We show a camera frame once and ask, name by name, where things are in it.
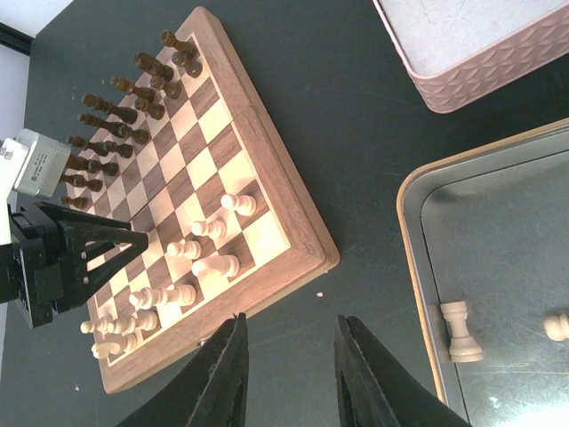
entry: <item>chess piece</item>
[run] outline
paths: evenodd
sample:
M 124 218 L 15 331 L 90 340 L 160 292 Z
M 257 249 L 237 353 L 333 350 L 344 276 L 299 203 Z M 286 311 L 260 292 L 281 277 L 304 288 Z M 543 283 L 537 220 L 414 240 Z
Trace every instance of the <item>chess piece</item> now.
M 148 102 L 154 101 L 154 97 L 156 96 L 154 89 L 150 87 L 138 87 L 134 84 L 134 82 L 131 82 L 130 80 L 127 80 L 123 77 L 111 77 L 110 83 L 119 91 L 123 91 L 129 94 L 133 93 L 134 95 Z
M 87 205 L 89 204 L 89 199 L 87 197 L 72 198 L 69 196 L 63 196 L 61 198 L 61 204 L 67 205 L 67 206 L 73 206 L 79 210 L 84 210 L 87 207 Z
M 190 260 L 196 260 L 202 256 L 202 246 L 194 240 L 186 243 L 172 242 L 166 247 L 170 256 L 185 256 Z
M 176 52 L 173 54 L 172 62 L 178 67 L 184 68 L 188 75 L 193 78 L 198 78 L 204 68 L 199 60 L 189 56 L 185 52 Z
M 69 136 L 68 144 L 83 151 L 91 149 L 95 152 L 95 154 L 101 157 L 108 156 L 108 151 L 103 147 L 103 144 L 101 142 L 89 142 L 81 136 Z
M 130 353 L 139 345 L 135 334 L 109 334 L 105 338 L 104 342 L 96 342 L 91 347 L 92 355 L 96 359 L 106 359 L 110 354 Z
M 155 120 L 160 120 L 164 117 L 164 107 L 160 104 L 152 104 L 142 98 L 139 98 L 134 102 L 134 107 L 145 113 L 148 113 Z
M 145 73 L 154 77 L 163 78 L 166 82 L 171 82 L 174 78 L 174 70 L 172 67 L 164 65 L 151 55 L 144 52 L 138 52 L 134 55 L 134 64 Z
M 152 331 L 158 326 L 158 315 L 154 311 L 139 311 L 126 318 L 118 317 L 108 324 L 111 334 L 133 334 L 137 329 Z
M 128 138 L 127 134 L 130 127 L 128 125 L 125 125 L 124 123 L 107 122 L 106 120 L 98 118 L 93 114 L 80 114 L 78 120 L 84 125 L 106 129 L 110 133 L 115 135 L 117 138 Z
M 566 314 L 545 318 L 543 327 L 545 333 L 553 341 L 563 341 L 569 338 L 569 318 Z
M 104 316 L 99 320 L 95 320 L 94 322 L 86 321 L 81 324 L 81 333 L 82 334 L 92 334 L 95 331 L 102 332 L 106 334 L 108 332 L 108 325 L 113 321 L 113 318 L 110 316 Z
M 135 109 L 130 109 L 128 107 L 118 107 L 111 101 L 103 100 L 99 95 L 87 93 L 81 101 L 90 109 L 97 109 L 98 111 L 103 111 L 107 114 L 114 114 L 129 125 L 134 125 L 136 123 L 136 119 L 138 118 L 138 113 Z
M 235 196 L 225 194 L 221 197 L 221 205 L 230 211 L 243 216 L 251 216 L 257 209 L 257 202 L 251 196 Z
M 174 289 L 145 287 L 139 292 L 133 292 L 128 301 L 136 310 L 164 307 L 169 302 L 184 307 L 196 301 L 196 289 L 192 285 L 177 285 Z
M 213 220 L 211 222 L 196 221 L 191 225 L 191 231 L 196 236 L 207 236 L 213 240 L 225 237 L 227 226 L 222 220 Z
M 89 190 L 99 192 L 103 188 L 103 181 L 101 180 L 87 180 L 82 175 L 65 175 L 60 177 L 60 182 L 66 182 L 73 187 L 82 189 L 87 187 Z
M 160 35 L 160 42 L 164 46 L 173 47 L 178 52 L 184 52 L 189 58 L 193 59 L 197 56 L 196 45 L 188 40 L 187 42 L 182 42 L 176 38 L 176 35 L 167 29 L 165 29 Z
M 109 153 L 117 153 L 122 158 L 132 157 L 133 148 L 129 144 L 117 144 L 114 141 L 104 141 L 102 142 L 103 147 Z
M 196 277 L 210 272 L 232 278 L 239 272 L 239 260 L 234 255 L 210 255 L 192 265 L 192 273 Z
M 443 317 L 449 323 L 452 331 L 449 353 L 455 363 L 476 362 L 482 360 L 482 348 L 474 340 L 466 326 L 469 315 L 464 301 L 441 304 Z

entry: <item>captured white pawn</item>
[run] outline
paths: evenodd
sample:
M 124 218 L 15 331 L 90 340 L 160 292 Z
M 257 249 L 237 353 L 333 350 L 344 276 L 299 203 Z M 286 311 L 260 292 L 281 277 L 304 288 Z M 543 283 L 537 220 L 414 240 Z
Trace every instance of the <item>captured white pawn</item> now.
M 94 322 L 87 320 L 81 324 L 81 332 L 83 334 L 92 334 L 95 331 L 99 331 L 106 334 L 108 332 L 108 325 L 110 325 L 112 321 L 113 318 L 110 316 L 103 316 Z
M 110 334 L 103 342 L 97 342 L 91 347 L 92 355 L 96 359 L 106 359 L 110 354 L 130 353 L 136 350 L 139 345 L 136 335 L 116 335 Z
M 192 265 L 196 277 L 201 274 L 217 273 L 232 278 L 239 272 L 239 260 L 234 255 L 210 255 Z
M 148 310 L 152 307 L 163 307 L 168 302 L 180 306 L 192 305 L 196 301 L 196 289 L 192 285 L 177 285 L 174 289 L 145 287 L 139 292 L 133 292 L 128 297 L 130 304 L 136 310 Z
M 545 318 L 543 327 L 545 333 L 553 341 L 563 341 L 569 338 L 569 318 L 565 314 Z
M 158 315 L 154 311 L 139 311 L 125 318 L 118 317 L 108 325 L 111 334 L 133 334 L 137 329 L 152 331 L 158 326 Z
M 484 357 L 482 347 L 470 335 L 466 326 L 469 313 L 464 301 L 441 304 L 443 317 L 451 326 L 451 346 L 449 353 L 455 363 L 477 362 Z
M 243 216 L 251 216 L 257 209 L 257 202 L 251 196 L 236 196 L 226 194 L 221 197 L 221 205 L 229 211 L 235 211 Z
M 191 226 L 191 231 L 196 236 L 207 236 L 214 240 L 225 237 L 227 230 L 227 226 L 222 220 L 213 220 L 211 222 L 196 221 Z
M 202 246 L 194 240 L 186 243 L 172 242 L 166 247 L 166 252 L 170 256 L 185 256 L 190 260 L 196 260 L 202 256 Z

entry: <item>chessboard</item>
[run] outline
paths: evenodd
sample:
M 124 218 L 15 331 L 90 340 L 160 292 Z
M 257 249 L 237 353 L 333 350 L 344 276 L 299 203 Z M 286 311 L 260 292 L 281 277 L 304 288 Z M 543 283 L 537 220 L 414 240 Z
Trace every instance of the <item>chessboard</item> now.
M 162 119 L 139 113 L 132 128 L 148 130 L 150 141 L 140 145 L 98 130 L 91 141 L 131 143 L 133 156 L 101 159 L 118 163 L 119 173 L 89 175 L 103 180 L 100 192 L 67 184 L 70 197 L 91 200 L 87 213 L 130 222 L 133 230 L 149 234 L 148 250 L 88 302 L 91 321 L 136 316 L 129 295 L 145 287 L 172 289 L 186 284 L 196 289 L 196 300 L 190 306 L 167 303 L 155 307 L 158 327 L 137 330 L 135 350 L 99 360 L 107 393 L 143 381 L 195 350 L 223 320 L 239 312 L 251 316 L 263 310 L 340 260 L 220 22 L 200 7 L 175 35 L 196 45 L 201 74 L 193 78 L 176 67 L 171 59 L 176 51 L 165 47 L 156 58 L 174 69 L 173 81 L 182 82 L 182 91 L 175 100 L 164 92 L 156 93 L 165 110 Z M 149 80 L 143 74 L 136 84 L 148 86 Z M 128 95 L 119 106 L 131 107 L 134 101 L 135 96 Z M 112 115 L 107 120 L 119 121 Z M 98 158 L 90 151 L 83 156 Z M 242 216 L 221 207 L 220 198 L 226 193 L 253 197 L 254 215 Z M 223 238 L 192 234 L 193 222 L 212 220 L 226 223 Z M 237 275 L 197 278 L 191 260 L 166 253 L 169 243 L 190 240 L 200 243 L 202 258 L 236 256 Z M 91 261 L 89 268 L 121 249 Z M 105 335 L 96 331 L 94 341 L 104 342 Z

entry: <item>dark square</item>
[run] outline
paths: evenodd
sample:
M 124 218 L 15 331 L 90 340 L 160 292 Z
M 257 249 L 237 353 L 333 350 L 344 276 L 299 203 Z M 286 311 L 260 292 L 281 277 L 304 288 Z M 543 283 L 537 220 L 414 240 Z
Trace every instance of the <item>dark square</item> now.
M 134 306 L 129 303 L 131 288 L 125 286 L 122 291 L 115 295 L 116 314 L 119 318 L 125 318 L 134 314 Z
M 181 92 L 178 99 L 173 100 L 172 98 L 164 96 L 164 106 L 166 107 L 166 111 L 168 112 L 168 116 L 170 116 L 170 118 L 174 117 L 178 110 L 181 109 L 182 105 L 188 102 L 188 94 L 186 93 L 186 88 L 180 80 L 179 82 L 181 85 Z
M 154 219 L 152 218 L 150 207 L 146 205 L 140 209 L 140 212 L 138 212 L 134 218 L 132 218 L 132 229 L 134 231 L 144 231 L 149 233 L 154 228 Z
M 239 260 L 239 272 L 233 278 L 228 278 L 232 282 L 242 274 L 246 273 L 255 266 L 251 251 L 243 233 L 236 235 L 217 251 L 220 255 L 234 255 Z
M 188 170 L 184 167 L 176 176 L 168 182 L 168 194 L 172 200 L 174 209 L 189 199 L 194 193 L 194 187 L 189 179 Z
M 241 230 L 245 230 L 255 221 L 257 221 L 261 216 L 268 212 L 267 200 L 263 196 L 263 192 L 260 190 L 259 183 L 255 180 L 249 182 L 244 188 L 237 193 L 238 196 L 251 196 L 257 202 L 257 208 L 255 213 L 251 216 L 242 216 L 236 213 L 237 220 L 241 226 Z
M 95 215 L 97 216 L 107 216 L 110 214 L 110 203 L 108 202 L 107 190 L 103 189 L 103 194 L 95 202 Z
M 159 287 L 168 287 L 172 284 L 172 278 L 170 277 L 168 264 L 166 264 L 166 259 L 164 257 L 160 258 L 158 261 L 148 267 L 147 273 L 150 287 L 153 289 L 157 289 Z
M 125 199 L 113 211 L 114 220 L 128 222 L 131 220 L 131 210 L 128 208 L 128 201 Z
M 150 172 L 142 178 L 142 185 L 144 185 L 144 190 L 146 190 L 148 201 L 152 200 L 164 188 L 166 180 L 159 163 L 156 163 Z
M 166 252 L 169 243 L 179 242 L 183 239 L 180 223 L 175 212 L 170 213 L 165 220 L 160 222 L 156 226 L 156 231 L 164 252 Z
M 221 207 L 221 196 L 225 194 L 220 176 L 216 173 L 197 189 L 196 194 L 205 218 L 209 217 Z
M 207 147 L 202 128 L 198 123 L 192 127 L 180 140 L 180 150 L 186 165 Z
M 121 178 L 123 179 L 124 193 L 128 195 L 142 179 L 140 177 L 139 162 L 133 160 L 126 169 L 123 170 Z
M 208 148 L 210 153 L 212 153 L 215 167 L 219 170 L 241 151 L 241 144 L 239 144 L 239 140 L 235 132 L 233 132 L 231 125 L 227 125 L 225 129 L 213 138 Z
M 158 160 L 162 160 L 162 157 L 168 154 L 168 151 L 178 142 L 170 122 L 167 122 L 164 127 L 160 129 L 160 132 L 156 134 L 153 140 Z
M 219 98 L 220 96 L 217 94 L 211 78 L 208 77 L 189 98 L 197 119 L 202 118 Z
M 144 271 L 144 261 L 141 256 L 134 258 L 124 269 L 126 271 L 126 278 L 129 282 L 136 279 L 142 271 Z

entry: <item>metal tray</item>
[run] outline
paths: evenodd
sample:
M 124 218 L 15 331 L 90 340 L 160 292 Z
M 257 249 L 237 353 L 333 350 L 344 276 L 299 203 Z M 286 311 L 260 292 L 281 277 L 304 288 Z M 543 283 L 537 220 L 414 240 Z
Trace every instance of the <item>metal tray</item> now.
M 569 120 L 422 167 L 397 211 L 438 397 L 475 426 L 565 425 L 569 342 L 542 322 L 569 309 Z M 457 300 L 480 362 L 449 359 Z

